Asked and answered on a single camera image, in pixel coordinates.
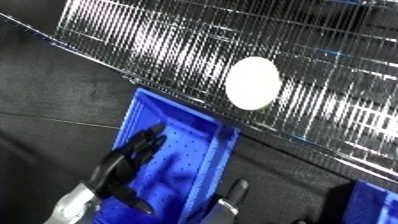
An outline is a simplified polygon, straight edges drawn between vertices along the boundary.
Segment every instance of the metal grid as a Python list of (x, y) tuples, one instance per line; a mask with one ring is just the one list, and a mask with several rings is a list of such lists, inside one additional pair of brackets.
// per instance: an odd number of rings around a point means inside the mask
[[(285, 133), (398, 180), (394, 1), (68, 0), (56, 37), (136, 82)], [(247, 56), (277, 65), (272, 108), (242, 111), (225, 76)]]

